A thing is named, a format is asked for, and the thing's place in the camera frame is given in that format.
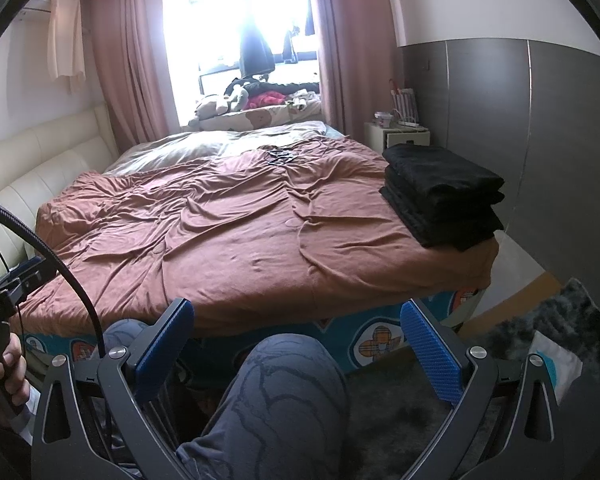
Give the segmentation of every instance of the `window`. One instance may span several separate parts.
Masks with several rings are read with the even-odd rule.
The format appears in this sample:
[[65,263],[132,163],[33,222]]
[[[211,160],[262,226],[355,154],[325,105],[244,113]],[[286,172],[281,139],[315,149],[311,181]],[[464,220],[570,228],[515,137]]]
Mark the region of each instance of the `window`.
[[[251,0],[253,15],[276,59],[271,82],[318,81],[317,38],[306,36],[308,0]],[[192,117],[202,94],[224,93],[240,77],[241,0],[163,0],[164,37],[180,124]],[[298,63],[284,64],[287,31]]]

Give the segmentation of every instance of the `gray wall panel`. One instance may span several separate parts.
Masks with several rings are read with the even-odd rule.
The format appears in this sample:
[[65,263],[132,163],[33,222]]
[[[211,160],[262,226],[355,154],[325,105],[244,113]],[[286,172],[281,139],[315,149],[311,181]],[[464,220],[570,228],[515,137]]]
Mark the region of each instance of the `gray wall panel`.
[[444,41],[403,48],[407,88],[416,91],[420,122],[431,132],[431,142],[446,146],[448,87]]
[[600,57],[532,41],[531,129],[509,234],[600,305]]
[[446,146],[499,174],[506,199],[493,209],[506,226],[515,204],[529,126],[529,62],[524,40],[447,42]]

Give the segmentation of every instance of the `hand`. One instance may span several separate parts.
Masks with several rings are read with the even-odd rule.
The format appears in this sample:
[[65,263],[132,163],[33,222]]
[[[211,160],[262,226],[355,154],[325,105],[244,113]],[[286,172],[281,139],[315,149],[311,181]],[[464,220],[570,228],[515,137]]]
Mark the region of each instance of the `hand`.
[[[24,378],[24,372],[27,370],[27,362],[22,357],[22,348],[20,339],[15,334],[11,334],[11,341],[2,356],[8,366],[13,366],[11,376],[4,383],[4,387],[11,394],[11,400],[15,406],[20,406],[29,400],[30,386],[29,381]],[[4,367],[0,363],[0,379],[4,376]],[[0,410],[0,425],[9,427],[9,421]]]

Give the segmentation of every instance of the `plastic container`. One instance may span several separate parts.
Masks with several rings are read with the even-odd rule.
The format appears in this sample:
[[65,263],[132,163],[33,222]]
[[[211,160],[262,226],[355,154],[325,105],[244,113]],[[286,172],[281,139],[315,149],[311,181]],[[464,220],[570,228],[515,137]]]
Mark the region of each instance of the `plastic container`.
[[389,128],[394,118],[389,112],[376,112],[375,117],[375,123],[381,128]]

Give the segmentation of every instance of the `metal screw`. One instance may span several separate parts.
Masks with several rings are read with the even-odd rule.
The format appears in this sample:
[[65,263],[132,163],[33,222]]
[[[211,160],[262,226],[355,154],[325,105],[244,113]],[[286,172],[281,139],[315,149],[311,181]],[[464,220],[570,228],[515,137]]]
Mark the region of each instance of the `metal screw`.
[[60,354],[54,357],[51,361],[53,366],[62,366],[66,362],[66,356]]
[[109,350],[109,357],[112,359],[120,359],[124,357],[126,354],[126,348],[123,346],[114,346],[111,350]]
[[476,359],[484,359],[487,357],[487,351],[481,346],[472,346],[469,353],[474,356]]
[[544,362],[544,361],[542,361],[542,358],[536,354],[531,354],[529,356],[529,361],[531,361],[531,364],[533,366],[542,366],[542,363]]

